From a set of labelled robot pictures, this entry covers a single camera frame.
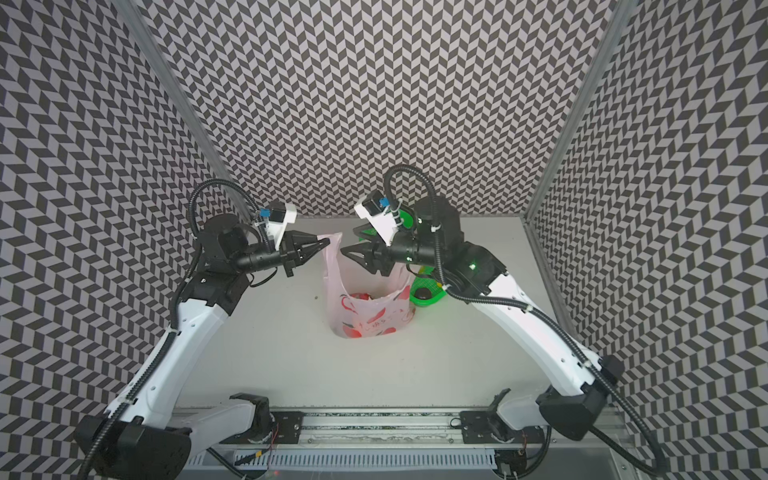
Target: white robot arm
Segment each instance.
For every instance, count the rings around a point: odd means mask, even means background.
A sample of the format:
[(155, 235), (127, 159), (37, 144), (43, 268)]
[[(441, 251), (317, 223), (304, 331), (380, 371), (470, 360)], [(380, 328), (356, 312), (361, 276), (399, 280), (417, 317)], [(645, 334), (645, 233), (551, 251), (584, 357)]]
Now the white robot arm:
[[(410, 174), (427, 190), (427, 197), (407, 207), (392, 194), (394, 174)], [(408, 228), (404, 210), (414, 219)], [(649, 475), (662, 475), (667, 460), (642, 418), (618, 393), (624, 365), (614, 356), (599, 356), (566, 333), (525, 295), (506, 267), (485, 248), (464, 240), (458, 211), (438, 196), (430, 179), (418, 168), (396, 165), (384, 175), (378, 190), (360, 198), (355, 212), (368, 223), (354, 229), (364, 243), (341, 252), (370, 273), (387, 276), (396, 262), (434, 267), (432, 278), (453, 298), (471, 303), (493, 319), (541, 367), (551, 386), (538, 397), (508, 395), (505, 390), (490, 407), (489, 426), (502, 441), (512, 430), (549, 425), (563, 436), (581, 440), (591, 432)], [(374, 228), (376, 234), (366, 231)], [(638, 460), (594, 427), (608, 398), (618, 403), (645, 437), (655, 468)]]
[[(190, 197), (194, 201), (208, 180)], [(232, 435), (268, 439), (273, 429), (269, 400), (243, 393), (222, 405), (171, 424), (184, 383), (211, 338), (227, 321), (250, 285), (248, 273), (277, 269), (287, 276), (328, 245), (315, 235), (286, 231), (296, 207), (272, 202), (258, 209), (236, 184), (259, 218), (242, 223), (233, 214), (211, 217), (202, 230), (193, 227), (197, 251), (184, 282), (171, 301), (170, 324), (134, 378), (99, 416), (86, 415), (74, 439), (86, 453), (78, 478), (92, 468), (110, 478), (176, 478), (190, 455)], [(259, 240), (250, 244), (249, 234)]]

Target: green plastic basket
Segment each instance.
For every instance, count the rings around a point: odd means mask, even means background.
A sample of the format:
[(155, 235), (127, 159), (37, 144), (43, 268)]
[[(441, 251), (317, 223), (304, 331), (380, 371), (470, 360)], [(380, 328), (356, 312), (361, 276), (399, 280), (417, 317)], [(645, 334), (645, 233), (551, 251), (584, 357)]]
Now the green plastic basket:
[[(423, 275), (427, 275), (431, 273), (433, 270), (433, 267), (431, 266), (423, 266), (419, 273)], [(429, 292), (432, 294), (432, 298), (427, 300), (422, 300), (419, 298), (416, 298), (414, 296), (416, 290), (420, 288), (426, 288), (429, 289)], [(431, 278), (418, 278), (416, 277), (416, 280), (413, 280), (413, 283), (411, 284), (411, 301), (416, 306), (430, 306), (437, 303), (442, 297), (445, 296), (445, 290), (442, 289), (439, 283), (437, 281), (431, 279)]]

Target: mounting plate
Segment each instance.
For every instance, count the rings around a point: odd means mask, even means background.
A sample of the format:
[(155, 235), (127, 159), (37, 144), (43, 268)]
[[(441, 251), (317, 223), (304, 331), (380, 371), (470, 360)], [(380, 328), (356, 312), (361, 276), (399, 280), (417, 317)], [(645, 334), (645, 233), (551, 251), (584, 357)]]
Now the mounting plate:
[[(302, 412), (272, 412), (272, 415), (277, 423), (275, 443), (282, 445), (295, 445), (299, 443), (304, 414)], [(265, 443), (270, 443), (269, 437), (264, 442), (263, 439), (255, 439), (246, 433), (232, 435), (220, 442), (221, 445), (262, 445)]]
[(491, 433), (488, 427), (488, 413), (478, 410), (468, 410), (459, 412), (458, 417), (462, 420), (462, 438), (464, 443), (498, 443), (500, 445), (522, 445), (527, 443), (543, 443), (544, 430), (540, 427), (525, 427), (522, 430), (513, 430), (512, 438), (508, 442), (500, 442)]

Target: black and white pattern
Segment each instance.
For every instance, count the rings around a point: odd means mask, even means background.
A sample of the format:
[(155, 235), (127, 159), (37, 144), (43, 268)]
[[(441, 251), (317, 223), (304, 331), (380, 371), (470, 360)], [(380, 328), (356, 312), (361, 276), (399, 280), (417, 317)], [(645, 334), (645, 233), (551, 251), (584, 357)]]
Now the black and white pattern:
[(52, 478), (156, 342), (208, 175), (106, 0), (3, 2), (0, 28), (0, 477)]
[(766, 478), (767, 19), (641, 2), (535, 218), (675, 478)]
[(233, 176), (323, 216), (402, 162), (521, 213), (615, 0), (137, 3)]

